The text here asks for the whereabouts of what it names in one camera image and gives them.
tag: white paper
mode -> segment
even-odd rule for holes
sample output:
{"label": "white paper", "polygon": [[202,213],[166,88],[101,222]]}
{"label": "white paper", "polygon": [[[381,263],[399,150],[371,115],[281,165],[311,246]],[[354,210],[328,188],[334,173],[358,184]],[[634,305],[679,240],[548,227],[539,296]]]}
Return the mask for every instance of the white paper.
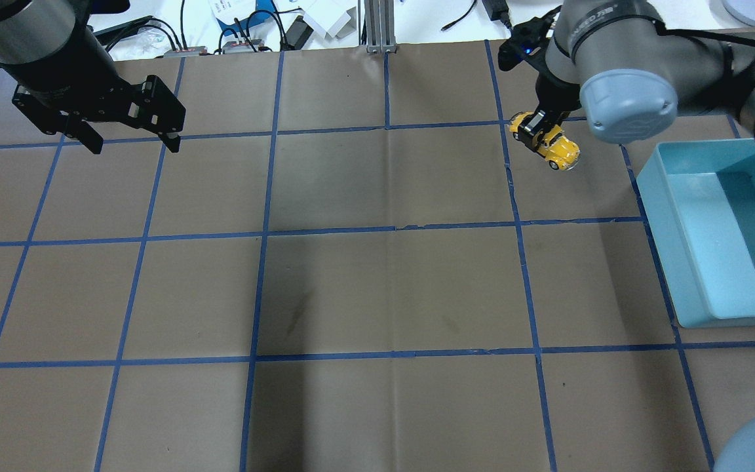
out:
{"label": "white paper", "polygon": [[351,16],[345,11],[345,7],[335,0],[315,2],[305,8],[305,23],[309,24],[320,35],[334,36],[339,33]]}
{"label": "white paper", "polygon": [[351,20],[348,21],[339,31],[336,33],[336,39],[343,39],[345,36],[350,35],[351,33],[354,33],[357,31],[357,7],[354,7],[353,9],[348,10],[348,16],[351,17]]}
{"label": "white paper", "polygon": [[235,18],[246,19],[255,11],[255,0],[209,0],[215,18],[225,24],[235,23]]}

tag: black device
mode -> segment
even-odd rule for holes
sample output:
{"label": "black device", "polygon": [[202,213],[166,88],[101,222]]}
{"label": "black device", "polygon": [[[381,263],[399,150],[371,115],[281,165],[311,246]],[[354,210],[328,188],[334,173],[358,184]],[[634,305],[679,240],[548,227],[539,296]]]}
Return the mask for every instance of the black device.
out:
{"label": "black device", "polygon": [[488,13],[488,19],[502,21],[506,28],[512,28],[512,21],[509,19],[509,6],[506,4],[506,0],[482,0],[482,6]]}
{"label": "black device", "polygon": [[287,38],[287,44],[289,44],[293,50],[300,50],[302,46],[308,42],[308,38],[312,35],[314,29],[311,25],[305,23],[305,17],[299,15],[296,17],[296,21],[287,29],[285,37]]}
{"label": "black device", "polygon": [[[105,2],[102,11],[127,3]],[[185,107],[156,75],[137,84],[119,77],[87,28],[90,7],[87,0],[0,2],[0,67],[19,84],[13,104],[40,131],[62,132],[93,153],[104,140],[88,122],[144,128],[179,151]]]}
{"label": "black device", "polygon": [[113,40],[121,40],[135,36],[138,34],[138,30],[147,26],[147,24],[153,21],[153,16],[147,15],[146,17],[136,18],[134,20],[117,24],[95,32],[95,39],[102,45],[108,45]]}

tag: white tabletop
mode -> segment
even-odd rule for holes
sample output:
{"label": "white tabletop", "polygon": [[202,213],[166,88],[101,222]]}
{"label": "white tabletop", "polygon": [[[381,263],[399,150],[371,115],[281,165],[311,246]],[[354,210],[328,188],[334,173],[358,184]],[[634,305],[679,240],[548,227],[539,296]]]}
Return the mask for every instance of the white tabletop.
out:
{"label": "white tabletop", "polygon": [[[95,15],[89,24],[101,30],[131,19],[154,15],[170,23],[177,33],[180,32],[181,0],[132,0],[131,7],[124,13],[114,15]],[[560,4],[560,1],[548,0],[508,0],[512,23],[540,16]],[[651,0],[663,20],[670,28],[700,30],[718,30],[739,28],[744,25],[726,12],[721,0]],[[278,0],[279,10],[298,7],[300,0]],[[477,3],[474,11],[467,18],[447,31],[440,31],[444,24],[459,18],[471,5],[471,0],[395,0],[395,35],[399,44],[404,43],[449,43],[474,41],[480,39],[505,39],[509,35],[506,27],[499,22],[492,22],[486,16],[482,2]],[[293,23],[296,13],[282,15],[282,23],[287,29]],[[279,31],[275,22],[266,22],[251,29],[252,38],[262,38],[264,44],[273,50],[279,50]],[[209,52],[218,48],[221,29],[207,0],[186,0],[185,4],[185,38],[188,45],[204,45]],[[153,31],[133,39],[120,42],[111,51],[116,60],[145,59],[159,56],[168,50],[168,41],[162,33]],[[234,39],[227,36],[225,40]],[[312,35],[304,49],[329,49],[353,47],[357,45],[357,34],[352,33],[343,39],[320,38]]]}

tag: light blue tray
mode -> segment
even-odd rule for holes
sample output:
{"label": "light blue tray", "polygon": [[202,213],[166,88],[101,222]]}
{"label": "light blue tray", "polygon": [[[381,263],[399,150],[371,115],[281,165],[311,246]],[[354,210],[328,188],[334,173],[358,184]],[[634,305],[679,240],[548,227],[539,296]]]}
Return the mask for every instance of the light blue tray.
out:
{"label": "light blue tray", "polygon": [[755,325],[755,142],[658,144],[637,183],[681,326]]}

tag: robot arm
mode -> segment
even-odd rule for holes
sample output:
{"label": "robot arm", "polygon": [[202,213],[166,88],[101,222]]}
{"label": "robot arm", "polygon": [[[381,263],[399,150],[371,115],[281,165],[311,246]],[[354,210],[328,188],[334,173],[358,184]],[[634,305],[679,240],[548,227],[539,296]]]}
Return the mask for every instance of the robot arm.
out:
{"label": "robot arm", "polygon": [[503,71],[522,60],[539,71],[539,107],[515,115],[510,128],[554,169],[578,159],[560,124],[581,107],[590,131],[611,143],[656,135],[678,113],[716,109],[755,137],[755,32],[667,31],[645,0],[565,0],[556,13],[516,25],[498,56]]}
{"label": "robot arm", "polygon": [[156,75],[119,77],[87,29],[83,0],[0,0],[0,67],[19,84],[13,104],[42,132],[63,132],[93,153],[103,138],[88,122],[120,122],[180,148],[185,107]]}

